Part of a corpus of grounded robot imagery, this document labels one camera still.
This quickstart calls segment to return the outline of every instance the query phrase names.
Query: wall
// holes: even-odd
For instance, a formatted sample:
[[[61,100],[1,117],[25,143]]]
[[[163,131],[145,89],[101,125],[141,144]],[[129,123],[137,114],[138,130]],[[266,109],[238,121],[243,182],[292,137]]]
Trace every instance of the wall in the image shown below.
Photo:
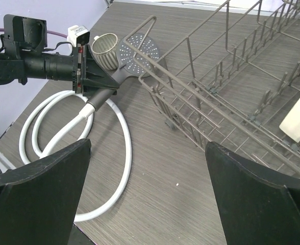
[[[84,0],[81,6],[77,3],[73,0],[0,0],[0,28],[4,26],[5,14],[15,14],[45,19],[48,30],[66,34],[67,28],[73,25],[84,25],[90,29],[107,8],[105,0]],[[49,47],[55,47],[59,41],[63,38],[48,35]],[[61,47],[58,51],[69,54],[69,47]],[[46,80],[29,79],[24,86],[17,81],[0,86],[0,137],[45,84]]]

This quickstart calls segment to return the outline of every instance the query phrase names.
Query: dish rack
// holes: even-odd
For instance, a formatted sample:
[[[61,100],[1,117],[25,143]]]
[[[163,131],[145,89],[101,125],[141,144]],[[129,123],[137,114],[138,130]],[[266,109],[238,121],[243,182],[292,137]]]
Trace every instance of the dish rack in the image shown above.
[[[139,50],[142,42],[138,46],[129,43],[143,28],[147,36],[157,18],[150,16],[138,26],[124,41],[136,52],[135,60],[145,71],[139,81],[166,124],[183,132],[201,150],[206,142],[216,141],[245,158],[300,178],[300,145],[279,129],[300,97],[300,38],[296,35],[300,31],[300,0],[282,2],[269,16],[261,11],[264,0],[242,15],[230,12],[230,1],[211,12],[157,61]],[[225,25],[224,32],[213,35],[206,29],[210,23]],[[246,36],[240,34],[245,24],[253,26]],[[194,48],[193,40],[199,42],[199,37],[203,44]],[[169,56],[176,50],[185,55],[185,65],[171,70]],[[283,64],[290,56],[296,56],[297,62]],[[280,67],[271,70],[277,58]],[[144,79],[149,75],[154,84]]]

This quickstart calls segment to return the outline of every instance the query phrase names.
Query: rack wheel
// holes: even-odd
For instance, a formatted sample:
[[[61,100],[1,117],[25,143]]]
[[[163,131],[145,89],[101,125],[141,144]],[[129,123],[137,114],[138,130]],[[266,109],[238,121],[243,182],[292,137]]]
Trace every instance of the rack wheel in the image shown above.
[[[170,128],[171,130],[175,130],[175,129],[176,129],[175,125],[174,125],[174,124],[171,122],[171,120],[169,120],[169,119],[166,119],[165,124],[166,124],[167,126],[169,126],[169,128]]]

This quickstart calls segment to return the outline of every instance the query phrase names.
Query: cup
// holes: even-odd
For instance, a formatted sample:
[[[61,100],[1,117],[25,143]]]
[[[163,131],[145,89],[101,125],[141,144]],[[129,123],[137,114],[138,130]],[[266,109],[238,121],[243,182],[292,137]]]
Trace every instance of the cup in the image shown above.
[[[113,33],[94,37],[91,47],[92,52],[98,64],[106,70],[115,70],[118,68],[116,56],[117,44],[118,37]]]

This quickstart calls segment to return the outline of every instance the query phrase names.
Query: gray handle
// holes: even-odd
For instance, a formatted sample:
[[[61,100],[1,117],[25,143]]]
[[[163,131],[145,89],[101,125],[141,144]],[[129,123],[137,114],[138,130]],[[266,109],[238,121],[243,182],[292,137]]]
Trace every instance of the gray handle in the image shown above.
[[[117,71],[112,75],[112,78],[121,85],[126,78],[130,77],[131,74],[128,73],[125,69],[117,69]],[[87,103],[91,104],[95,110],[99,110],[99,108],[109,99],[115,90],[108,88],[101,88],[96,91],[96,93],[88,99]]]

